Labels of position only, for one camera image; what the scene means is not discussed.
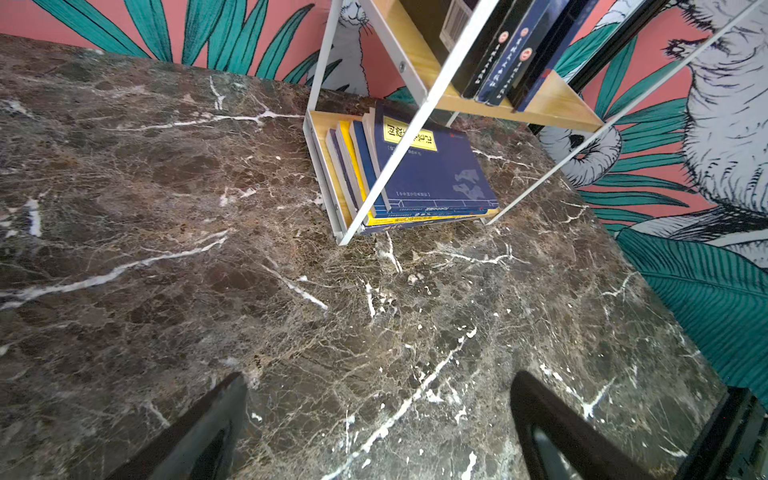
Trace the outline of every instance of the teal leaf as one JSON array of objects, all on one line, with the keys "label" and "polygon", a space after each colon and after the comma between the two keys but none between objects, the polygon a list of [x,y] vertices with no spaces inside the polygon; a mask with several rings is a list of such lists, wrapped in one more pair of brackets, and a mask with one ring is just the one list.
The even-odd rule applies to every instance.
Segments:
[{"label": "teal leaf", "polygon": [[682,154],[652,154],[632,158],[620,158],[609,170],[610,173],[631,172],[642,168],[666,167],[685,162]]},{"label": "teal leaf", "polygon": [[181,63],[192,65],[221,16],[224,0],[189,0]]},{"label": "teal leaf", "polygon": [[685,185],[661,178],[646,177],[645,175],[608,174],[594,182],[593,185],[599,187],[655,187],[693,193],[693,190]]},{"label": "teal leaf", "polygon": [[646,137],[635,138],[633,140],[621,142],[622,154],[633,154],[638,151],[648,150],[650,148],[662,147],[682,141],[685,137],[683,132],[670,132],[666,134],[654,134]]},{"label": "teal leaf", "polygon": [[109,18],[85,0],[32,0],[82,38],[112,53],[149,57]]},{"label": "teal leaf", "polygon": [[[332,61],[331,63],[326,65],[326,72],[323,74],[323,82],[325,82],[325,80],[328,80],[328,75],[332,74],[333,71],[336,70],[336,67],[339,66],[341,61],[342,59],[340,58],[339,60]],[[315,79],[314,75],[312,77],[307,78],[305,85],[307,87],[311,87],[314,79]]]},{"label": "teal leaf", "polygon": [[563,56],[560,57],[560,60],[554,66],[554,70],[561,77],[565,77],[573,70],[581,67],[587,60],[592,58],[592,55],[600,47],[605,45],[618,26],[618,23],[611,23],[589,32],[589,35],[586,37],[580,38],[565,50]]},{"label": "teal leaf", "polygon": [[310,54],[307,58],[304,58],[301,63],[299,63],[296,67],[291,70],[288,75],[283,78],[283,81],[290,83],[290,84],[297,84],[301,81],[302,78],[304,78],[304,75],[308,71],[310,71],[310,68],[312,68],[315,63],[317,63],[317,59],[320,57],[320,50],[315,50],[314,53]]},{"label": "teal leaf", "polygon": [[614,102],[613,106],[611,106],[611,109],[608,111],[604,118],[608,119],[613,117],[615,114],[621,111],[622,108],[629,105],[635,98],[641,96],[648,88],[652,87],[657,81],[666,75],[669,70],[675,68],[675,65],[678,63],[678,61],[672,61],[662,68],[659,68],[654,73],[648,75],[646,78],[643,78],[638,83],[632,85],[629,90],[625,91],[624,94]]},{"label": "teal leaf", "polygon": [[208,68],[223,70],[232,56],[245,21],[247,0],[225,0],[219,21],[208,38]]},{"label": "teal leaf", "polygon": [[632,229],[616,241],[720,378],[768,405],[768,273],[705,243]]},{"label": "teal leaf", "polygon": [[131,15],[144,43],[157,60],[173,61],[168,37],[168,23],[161,0],[125,0],[125,8]]},{"label": "teal leaf", "polygon": [[685,127],[687,119],[685,115],[672,118],[662,118],[656,121],[645,121],[635,124],[621,131],[622,141],[632,141],[639,138],[653,137],[658,134],[666,134]]},{"label": "teal leaf", "polygon": [[651,215],[630,212],[621,208],[595,208],[594,214],[600,220],[612,220],[614,222],[644,222],[653,218]]},{"label": "teal leaf", "polygon": [[614,100],[616,92],[624,80],[624,75],[627,74],[627,68],[629,68],[629,62],[632,61],[632,54],[634,53],[636,43],[637,37],[633,37],[608,65],[608,70],[605,72],[603,83],[600,86],[598,102],[594,106],[594,113],[600,118],[605,115],[608,107],[611,106],[611,102]]},{"label": "teal leaf", "polygon": [[687,98],[665,101],[652,107],[638,110],[632,114],[624,115],[618,119],[616,125],[629,125],[644,121],[658,121],[684,116],[687,102]]},{"label": "teal leaf", "polygon": [[280,64],[283,63],[283,58],[286,56],[290,42],[293,40],[293,36],[296,34],[296,29],[301,25],[301,21],[306,17],[306,14],[314,7],[315,4],[310,3],[296,10],[293,15],[286,20],[280,30],[272,39],[270,46],[266,48],[264,56],[259,62],[259,67],[256,70],[256,76],[259,78],[267,78],[269,80],[275,79],[275,74]]},{"label": "teal leaf", "polygon": [[621,223],[603,223],[603,227],[605,227],[605,230],[608,230],[611,233],[616,233],[627,228],[627,225],[623,225]]},{"label": "teal leaf", "polygon": [[268,3],[268,0],[259,0],[253,10],[250,11],[248,19],[237,36],[237,41],[235,41],[232,56],[227,62],[227,71],[241,75],[248,74],[250,64],[253,63],[253,56],[256,53],[256,45],[259,43],[261,29],[264,26]]},{"label": "teal leaf", "polygon": [[666,195],[651,192],[585,192],[579,194],[588,204],[603,207],[626,207],[630,205],[674,205],[688,207],[687,204]]},{"label": "teal leaf", "polygon": [[404,104],[411,104],[415,105],[416,100],[414,100],[413,95],[411,95],[411,92],[408,90],[408,87],[400,87],[391,94],[386,96],[387,100],[392,101],[399,101]]}]

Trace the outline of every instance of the bookshelf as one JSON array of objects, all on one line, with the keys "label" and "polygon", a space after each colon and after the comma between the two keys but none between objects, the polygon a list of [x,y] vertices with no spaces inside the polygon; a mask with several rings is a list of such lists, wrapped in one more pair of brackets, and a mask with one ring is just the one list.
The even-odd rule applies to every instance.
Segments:
[{"label": "bookshelf", "polygon": [[[441,67],[399,0],[358,0],[371,26],[398,67],[406,87],[419,105],[435,86]],[[552,72],[523,112],[513,112],[506,98],[498,107],[462,98],[450,85],[436,108],[528,124],[551,125],[593,132],[603,122],[559,75]]]},{"label": "bookshelf", "polygon": [[[339,190],[339,180],[329,158],[325,137],[328,130],[339,120],[360,119],[360,117],[316,111],[315,106],[322,82],[313,83],[304,116],[303,130],[333,236],[340,246],[347,245],[359,232],[366,212],[373,207],[374,200],[381,194],[408,146],[435,108],[590,132],[597,131],[603,126],[600,118],[568,87],[568,84],[554,73],[549,75],[525,112],[513,112],[506,100],[498,107],[490,107],[462,98],[450,85],[453,75],[498,0],[480,0],[442,67],[399,0],[359,0],[359,3],[366,12],[371,26],[382,39],[390,58],[398,67],[419,109],[371,188],[366,201],[361,205],[357,215],[352,218]],[[322,78],[325,73],[341,7],[342,0],[331,1],[315,78]]]}]

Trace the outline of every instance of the dark brown marble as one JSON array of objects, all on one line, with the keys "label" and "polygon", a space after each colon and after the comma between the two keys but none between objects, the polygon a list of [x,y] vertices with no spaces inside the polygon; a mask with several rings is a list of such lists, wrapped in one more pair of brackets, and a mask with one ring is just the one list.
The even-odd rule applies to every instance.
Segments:
[{"label": "dark brown marble", "polygon": [[[241,370],[236,478],[525,478],[527,369],[671,478],[723,387],[563,178],[491,227],[337,247],[307,97],[0,36],[0,476],[103,478]],[[551,165],[521,125],[455,126],[502,203]]]}]

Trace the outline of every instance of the pink wall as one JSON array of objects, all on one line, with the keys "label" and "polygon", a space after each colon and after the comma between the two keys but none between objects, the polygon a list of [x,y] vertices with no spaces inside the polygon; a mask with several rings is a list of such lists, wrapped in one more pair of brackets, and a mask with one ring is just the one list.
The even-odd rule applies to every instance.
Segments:
[{"label": "pink wall", "polygon": [[[139,35],[125,4],[119,0],[88,0],[104,16],[116,24],[128,37],[149,53]],[[257,0],[247,0],[250,12]],[[271,39],[283,23],[299,8],[308,5],[307,0],[272,0],[267,7],[266,21],[256,48],[253,63],[248,74],[253,75],[269,46]],[[175,62],[181,59],[184,43],[184,23],[187,11],[185,0],[163,0],[171,51]],[[276,79],[282,79],[304,58],[319,49],[328,17],[330,0],[316,0],[315,6],[302,20],[291,42],[288,52],[277,70]],[[54,18],[32,0],[5,0],[0,2],[0,32],[37,40],[55,41],[67,45],[96,48],[69,27]],[[389,60],[381,41],[375,32],[361,30],[360,43],[363,52],[363,66],[369,82],[369,94],[383,98],[403,86],[395,66]],[[194,63],[197,67],[207,65],[207,45],[203,47]]]}]

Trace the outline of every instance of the black book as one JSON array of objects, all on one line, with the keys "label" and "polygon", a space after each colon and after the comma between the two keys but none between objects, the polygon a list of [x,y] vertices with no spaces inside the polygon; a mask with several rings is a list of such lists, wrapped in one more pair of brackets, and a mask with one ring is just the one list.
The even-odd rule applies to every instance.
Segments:
[{"label": "black book", "polygon": [[[442,65],[469,22],[478,0],[400,0],[429,49]],[[500,0],[470,47],[452,83],[464,98],[474,98],[483,78],[508,40],[503,35],[514,0]]]},{"label": "black book", "polygon": [[513,108],[517,108],[535,86],[539,76],[552,59],[552,55],[560,48],[560,43],[565,41],[577,18],[590,4],[594,7],[594,2],[591,0],[570,0],[568,2],[563,12],[549,28],[546,36],[541,40],[538,51],[535,51],[526,62],[521,76],[512,82],[507,92],[507,98],[512,103]]},{"label": "black book", "polygon": [[496,67],[496,74],[503,72],[502,79],[485,100],[486,104],[501,104],[507,93],[521,84],[528,66],[538,57],[541,43],[549,31],[555,28],[567,2],[568,0],[534,0],[518,27],[523,37],[522,44],[516,51],[508,48],[514,56],[506,55],[502,59],[504,68]]}]

